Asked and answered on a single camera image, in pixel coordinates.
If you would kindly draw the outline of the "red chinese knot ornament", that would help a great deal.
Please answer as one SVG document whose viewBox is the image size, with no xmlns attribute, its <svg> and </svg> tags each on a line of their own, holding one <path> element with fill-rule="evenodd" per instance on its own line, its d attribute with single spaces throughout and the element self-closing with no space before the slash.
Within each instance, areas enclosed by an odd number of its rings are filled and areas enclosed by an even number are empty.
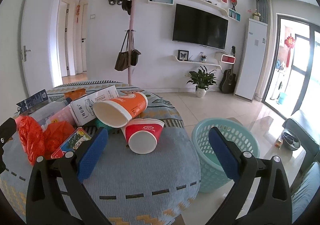
<svg viewBox="0 0 320 225">
<path fill-rule="evenodd" d="M 288 52 L 287 52 L 287 60 L 286 60 L 286 67 L 289 68 L 290 65 L 290 58 L 291 58 L 291 49 L 294 48 L 295 46 L 295 38 L 292 37 L 292 35 L 290 34 L 284 41 L 285 45 L 288 48 Z"/>
</svg>

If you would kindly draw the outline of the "white lower wall shelf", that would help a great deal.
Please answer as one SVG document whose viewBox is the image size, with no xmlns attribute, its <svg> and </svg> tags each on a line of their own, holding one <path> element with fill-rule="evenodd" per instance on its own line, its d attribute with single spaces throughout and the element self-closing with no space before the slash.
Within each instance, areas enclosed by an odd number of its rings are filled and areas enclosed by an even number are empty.
<svg viewBox="0 0 320 225">
<path fill-rule="evenodd" d="M 198 61 L 188 61 L 188 60 L 178 60 L 178 58 L 175 55 L 172 55 L 171 57 L 173 58 L 174 61 L 177 61 L 180 63 L 212 66 L 212 67 L 219 68 L 220 70 L 222 70 L 222 67 L 219 64 L 212 64 L 212 63 L 198 62 Z"/>
</svg>

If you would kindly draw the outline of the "pink drink bottle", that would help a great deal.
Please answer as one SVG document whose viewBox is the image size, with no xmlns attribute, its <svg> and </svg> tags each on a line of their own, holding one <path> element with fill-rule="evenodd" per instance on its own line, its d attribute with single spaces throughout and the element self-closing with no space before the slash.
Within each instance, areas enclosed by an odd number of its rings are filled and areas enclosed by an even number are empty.
<svg viewBox="0 0 320 225">
<path fill-rule="evenodd" d="M 49 124 L 55 122 L 67 122 L 75 126 L 75 120 L 72 116 L 69 104 L 72 102 L 71 98 L 65 98 L 63 101 L 53 101 L 42 108 L 31 113 L 29 116 L 34 118 L 45 131 Z"/>
</svg>

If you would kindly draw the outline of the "white carton box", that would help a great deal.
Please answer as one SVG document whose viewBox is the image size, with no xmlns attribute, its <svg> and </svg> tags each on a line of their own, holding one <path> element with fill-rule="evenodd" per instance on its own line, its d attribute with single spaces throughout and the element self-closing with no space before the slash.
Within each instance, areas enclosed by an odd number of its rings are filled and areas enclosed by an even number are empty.
<svg viewBox="0 0 320 225">
<path fill-rule="evenodd" d="M 93 111 L 94 103 L 110 100 L 118 96 L 119 94 L 116 87 L 112 85 L 72 101 L 69 104 L 69 108 L 76 125 L 84 126 L 96 118 Z"/>
</svg>

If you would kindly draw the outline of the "orange paper cup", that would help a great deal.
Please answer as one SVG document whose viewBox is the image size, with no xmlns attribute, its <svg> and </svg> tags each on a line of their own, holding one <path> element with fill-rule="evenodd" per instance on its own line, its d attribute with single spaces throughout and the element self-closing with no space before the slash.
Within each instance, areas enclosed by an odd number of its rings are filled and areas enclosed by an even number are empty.
<svg viewBox="0 0 320 225">
<path fill-rule="evenodd" d="M 121 128 L 139 116 L 148 106 L 148 99 L 142 92 L 99 101 L 93 104 L 96 117 L 105 125 Z"/>
</svg>

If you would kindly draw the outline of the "patterned blue tablecloth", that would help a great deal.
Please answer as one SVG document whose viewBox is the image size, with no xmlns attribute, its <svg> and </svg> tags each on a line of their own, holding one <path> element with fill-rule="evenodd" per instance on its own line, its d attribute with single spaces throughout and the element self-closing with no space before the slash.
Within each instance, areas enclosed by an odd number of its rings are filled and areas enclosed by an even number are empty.
<svg viewBox="0 0 320 225">
<path fill-rule="evenodd" d="M 64 93 L 85 88 L 88 94 L 114 85 L 120 96 L 142 92 L 148 107 L 138 118 L 164 122 L 155 150 L 139 155 L 130 150 L 121 130 L 112 130 L 91 176 L 83 185 L 112 224 L 172 224 L 195 199 L 200 187 L 200 162 L 172 103 L 138 87 L 112 80 L 82 81 L 47 91 L 62 101 Z M 18 134 L 4 146 L 7 166 L 1 190 L 14 211 L 25 221 L 30 165 Z"/>
</svg>

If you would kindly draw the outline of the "black acoustic guitar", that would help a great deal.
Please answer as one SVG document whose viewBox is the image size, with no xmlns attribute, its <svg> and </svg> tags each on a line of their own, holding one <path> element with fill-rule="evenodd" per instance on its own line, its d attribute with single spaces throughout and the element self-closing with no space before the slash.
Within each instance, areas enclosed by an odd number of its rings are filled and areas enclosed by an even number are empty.
<svg viewBox="0 0 320 225">
<path fill-rule="evenodd" d="M 236 86 L 236 74 L 233 72 L 234 65 L 230 69 L 225 70 L 223 78 L 220 82 L 219 89 L 224 94 L 233 93 Z"/>
</svg>

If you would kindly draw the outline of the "pink coat rack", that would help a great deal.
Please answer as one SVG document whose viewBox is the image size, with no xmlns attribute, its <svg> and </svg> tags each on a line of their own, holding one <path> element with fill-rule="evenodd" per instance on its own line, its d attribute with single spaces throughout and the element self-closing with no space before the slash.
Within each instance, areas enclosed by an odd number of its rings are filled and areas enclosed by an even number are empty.
<svg viewBox="0 0 320 225">
<path fill-rule="evenodd" d="M 134 30 L 134 18 L 135 18 L 135 10 L 136 10 L 136 1 L 132 0 L 132 6 L 131 6 L 131 15 L 130 15 L 130 21 L 129 21 L 129 50 L 128 50 L 128 68 L 127 68 L 127 80 L 128 84 L 132 85 L 132 67 L 131 67 L 131 53 L 133 51 L 133 41 L 132 41 L 132 34 Z"/>
</svg>

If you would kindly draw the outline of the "red plastic bag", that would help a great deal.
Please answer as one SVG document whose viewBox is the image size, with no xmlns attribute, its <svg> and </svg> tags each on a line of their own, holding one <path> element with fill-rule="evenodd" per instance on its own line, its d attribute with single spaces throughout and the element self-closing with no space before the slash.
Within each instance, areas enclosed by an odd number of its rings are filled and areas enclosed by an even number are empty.
<svg viewBox="0 0 320 225">
<path fill-rule="evenodd" d="M 30 116 L 23 117 L 18 127 L 23 151 L 31 165 L 35 164 L 39 156 L 50 159 L 74 131 L 75 128 L 66 121 L 51 123 L 43 131 L 39 123 Z"/>
</svg>

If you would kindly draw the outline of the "colourful snack packet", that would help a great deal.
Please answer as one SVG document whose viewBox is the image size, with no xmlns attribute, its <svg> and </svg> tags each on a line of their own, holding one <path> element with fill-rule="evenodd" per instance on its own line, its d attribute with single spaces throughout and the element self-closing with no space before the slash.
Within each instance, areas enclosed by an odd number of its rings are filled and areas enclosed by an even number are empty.
<svg viewBox="0 0 320 225">
<path fill-rule="evenodd" d="M 84 141 L 91 140 L 91 136 L 81 127 L 77 128 L 61 145 L 56 149 L 51 159 L 61 158 L 66 152 L 75 152 Z"/>
</svg>

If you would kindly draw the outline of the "grey green sofa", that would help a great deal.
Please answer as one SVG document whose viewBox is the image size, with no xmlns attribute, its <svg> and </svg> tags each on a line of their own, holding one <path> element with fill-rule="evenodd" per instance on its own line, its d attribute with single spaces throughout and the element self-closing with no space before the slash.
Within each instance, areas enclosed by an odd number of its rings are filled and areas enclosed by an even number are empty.
<svg viewBox="0 0 320 225">
<path fill-rule="evenodd" d="M 302 159 L 291 185 L 292 224 L 319 224 L 319 116 L 296 111 L 283 123 L 300 140 Z"/>
</svg>

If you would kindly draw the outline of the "brown hanging tote bag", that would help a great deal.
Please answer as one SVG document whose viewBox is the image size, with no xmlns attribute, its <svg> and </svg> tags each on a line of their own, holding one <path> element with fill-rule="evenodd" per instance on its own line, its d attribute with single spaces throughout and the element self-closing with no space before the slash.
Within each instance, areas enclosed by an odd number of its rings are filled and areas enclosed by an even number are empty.
<svg viewBox="0 0 320 225">
<path fill-rule="evenodd" d="M 129 45 L 129 30 L 126 31 L 124 41 L 122 43 L 120 52 L 118 53 L 116 64 L 114 69 L 116 71 L 124 71 L 129 66 L 129 52 L 128 52 L 128 45 Z"/>
</svg>

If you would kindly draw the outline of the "red paper cup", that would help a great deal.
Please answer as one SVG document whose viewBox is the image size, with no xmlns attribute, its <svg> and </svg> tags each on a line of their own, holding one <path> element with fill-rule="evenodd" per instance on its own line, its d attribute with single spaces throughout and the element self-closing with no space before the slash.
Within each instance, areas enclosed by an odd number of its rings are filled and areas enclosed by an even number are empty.
<svg viewBox="0 0 320 225">
<path fill-rule="evenodd" d="M 132 119 L 121 128 L 131 151 L 144 155 L 157 147 L 164 122 L 158 119 Z"/>
</svg>

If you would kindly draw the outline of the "orange plastic wrapper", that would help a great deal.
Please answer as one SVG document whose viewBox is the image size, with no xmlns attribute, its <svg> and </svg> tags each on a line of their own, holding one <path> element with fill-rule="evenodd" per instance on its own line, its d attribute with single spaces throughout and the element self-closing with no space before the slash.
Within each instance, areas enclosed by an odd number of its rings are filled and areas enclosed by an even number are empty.
<svg viewBox="0 0 320 225">
<path fill-rule="evenodd" d="M 73 90 L 73 91 L 69 91 L 69 92 L 64 93 L 64 96 L 66 98 L 70 98 L 71 100 L 77 100 L 85 95 L 86 95 L 85 88 L 80 88 L 77 90 Z"/>
</svg>

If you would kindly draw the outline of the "white open door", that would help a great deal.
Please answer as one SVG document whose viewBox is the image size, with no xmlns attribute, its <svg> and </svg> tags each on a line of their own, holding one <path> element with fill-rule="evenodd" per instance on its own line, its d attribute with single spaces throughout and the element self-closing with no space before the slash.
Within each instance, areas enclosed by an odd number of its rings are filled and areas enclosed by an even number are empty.
<svg viewBox="0 0 320 225">
<path fill-rule="evenodd" d="M 57 49 L 60 0 L 25 0 L 21 22 L 21 56 L 28 94 L 62 84 Z"/>
</svg>

